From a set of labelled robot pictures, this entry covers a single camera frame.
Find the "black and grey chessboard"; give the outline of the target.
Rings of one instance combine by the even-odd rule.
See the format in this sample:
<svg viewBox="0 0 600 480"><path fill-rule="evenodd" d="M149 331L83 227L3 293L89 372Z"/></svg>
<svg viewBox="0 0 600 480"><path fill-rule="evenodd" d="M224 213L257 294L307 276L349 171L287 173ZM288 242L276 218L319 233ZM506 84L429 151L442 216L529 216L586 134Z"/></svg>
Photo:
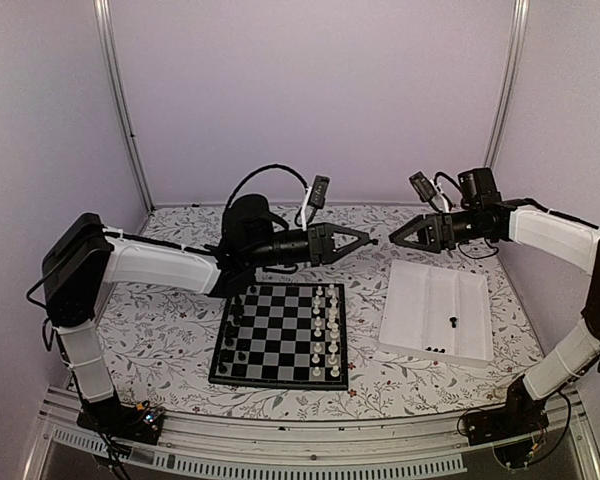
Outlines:
<svg viewBox="0 0 600 480"><path fill-rule="evenodd" d="M311 379L311 317L314 289L331 283L260 282L257 292L241 293L244 312L233 347L224 339L231 321L233 299L226 301L208 380L213 384L269 389L345 391L349 388L347 355L345 285L333 283L341 295L344 320L343 379L335 382ZM222 362L222 350L233 351L231 362ZM244 352L246 360L237 360ZM218 368L225 364L226 374Z"/></svg>

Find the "white plastic divided tray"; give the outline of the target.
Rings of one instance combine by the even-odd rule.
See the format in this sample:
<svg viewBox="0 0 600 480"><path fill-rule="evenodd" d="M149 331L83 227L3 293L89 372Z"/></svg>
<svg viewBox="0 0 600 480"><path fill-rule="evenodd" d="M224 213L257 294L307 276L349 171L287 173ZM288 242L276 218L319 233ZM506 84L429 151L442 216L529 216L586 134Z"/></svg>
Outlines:
<svg viewBox="0 0 600 480"><path fill-rule="evenodd" d="M457 317L452 328L450 317ZM446 353L426 351L445 348ZM483 275L404 260L391 263L377 349L472 368L494 358L488 281Z"/></svg>

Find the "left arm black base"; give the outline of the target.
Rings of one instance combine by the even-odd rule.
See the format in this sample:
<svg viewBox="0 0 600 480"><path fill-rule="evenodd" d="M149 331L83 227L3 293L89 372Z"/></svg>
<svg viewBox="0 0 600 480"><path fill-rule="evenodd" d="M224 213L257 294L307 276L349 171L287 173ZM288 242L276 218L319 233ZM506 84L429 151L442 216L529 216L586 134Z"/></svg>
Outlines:
<svg viewBox="0 0 600 480"><path fill-rule="evenodd" d="M77 425L114 438L157 445L165 413L164 407L152 406L149 401L129 406L112 397L95 403L85 401Z"/></svg>

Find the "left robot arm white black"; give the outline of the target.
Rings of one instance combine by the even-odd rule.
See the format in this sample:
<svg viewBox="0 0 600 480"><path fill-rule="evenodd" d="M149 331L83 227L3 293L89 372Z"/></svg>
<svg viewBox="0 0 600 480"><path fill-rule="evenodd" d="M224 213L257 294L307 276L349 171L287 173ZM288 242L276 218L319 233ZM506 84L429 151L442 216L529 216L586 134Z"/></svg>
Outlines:
<svg viewBox="0 0 600 480"><path fill-rule="evenodd" d="M38 305L57 333L84 409L106 433L118 434L129 415L93 323L102 284L155 284L231 298L254 283L259 268L330 265L372 241L366 232L331 223L293 229L261 194L231 201L221 217L219 244L202 249L130 235L84 213L46 254L33 287L44 292Z"/></svg>

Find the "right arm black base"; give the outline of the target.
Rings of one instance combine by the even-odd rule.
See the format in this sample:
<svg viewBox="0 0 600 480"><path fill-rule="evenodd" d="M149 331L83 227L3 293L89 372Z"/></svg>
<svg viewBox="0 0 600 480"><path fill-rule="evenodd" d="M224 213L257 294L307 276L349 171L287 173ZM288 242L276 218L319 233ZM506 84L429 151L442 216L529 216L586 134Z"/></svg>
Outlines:
<svg viewBox="0 0 600 480"><path fill-rule="evenodd" d="M505 468L528 467L544 445L549 427L543 406L519 410L509 408L471 408L457 423L458 432L470 446L491 444L496 460Z"/></svg>

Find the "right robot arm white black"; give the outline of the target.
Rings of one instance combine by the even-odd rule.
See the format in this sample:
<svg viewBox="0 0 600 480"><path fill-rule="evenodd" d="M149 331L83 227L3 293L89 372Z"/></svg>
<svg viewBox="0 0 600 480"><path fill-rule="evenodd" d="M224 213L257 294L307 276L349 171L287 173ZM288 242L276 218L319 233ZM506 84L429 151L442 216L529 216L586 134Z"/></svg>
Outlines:
<svg viewBox="0 0 600 480"><path fill-rule="evenodd" d="M391 243L430 253L450 252L473 240L511 244L533 257L562 263L562 270L578 275L584 288L571 327L508 387L496 422L504 435L517 436L562 387L590 371L600 373L600 224L532 197L504 198L489 167L465 170L452 180L460 195L457 202L440 187L442 176L410 176L417 197L432 210L394 230Z"/></svg>

